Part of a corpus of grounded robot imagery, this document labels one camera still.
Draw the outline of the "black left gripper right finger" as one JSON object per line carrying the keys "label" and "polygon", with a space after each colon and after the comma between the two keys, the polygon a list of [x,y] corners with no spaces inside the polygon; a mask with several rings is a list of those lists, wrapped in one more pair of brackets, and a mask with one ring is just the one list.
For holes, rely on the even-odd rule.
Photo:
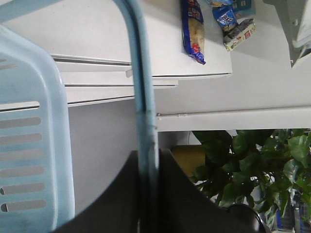
{"label": "black left gripper right finger", "polygon": [[159,152],[160,233],[253,233],[255,229],[204,196],[169,150]]}

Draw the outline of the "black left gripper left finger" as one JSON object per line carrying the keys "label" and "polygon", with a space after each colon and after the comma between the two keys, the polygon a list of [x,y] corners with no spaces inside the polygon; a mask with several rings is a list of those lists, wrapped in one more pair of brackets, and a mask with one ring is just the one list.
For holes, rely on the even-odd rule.
{"label": "black left gripper left finger", "polygon": [[54,230],[55,233],[142,233],[145,194],[132,151],[107,189],[85,210]]}

